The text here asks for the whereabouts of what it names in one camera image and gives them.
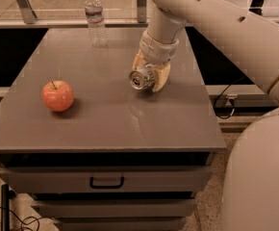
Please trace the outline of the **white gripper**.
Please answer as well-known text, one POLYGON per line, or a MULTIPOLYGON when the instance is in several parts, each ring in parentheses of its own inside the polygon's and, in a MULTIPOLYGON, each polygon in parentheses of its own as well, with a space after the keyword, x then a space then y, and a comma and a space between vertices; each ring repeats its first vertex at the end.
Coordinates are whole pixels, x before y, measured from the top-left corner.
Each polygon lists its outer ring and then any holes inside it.
POLYGON ((156 64, 154 66, 155 84, 153 92, 161 90, 170 73, 170 62, 175 56, 179 40, 173 43, 160 43, 148 35, 145 30, 139 42, 139 51, 134 58, 132 69, 137 70, 139 67, 145 67, 149 63, 156 64))

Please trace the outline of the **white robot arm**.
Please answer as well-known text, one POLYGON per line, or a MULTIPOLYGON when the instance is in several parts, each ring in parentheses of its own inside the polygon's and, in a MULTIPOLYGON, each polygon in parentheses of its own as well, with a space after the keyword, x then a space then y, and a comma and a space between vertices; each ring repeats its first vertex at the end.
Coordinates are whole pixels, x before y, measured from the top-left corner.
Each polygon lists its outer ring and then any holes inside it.
POLYGON ((178 36, 190 23, 266 93, 277 109, 249 125, 228 159, 222 231, 279 231, 279 24, 225 0, 152 0, 129 75, 136 90, 159 91, 178 36))

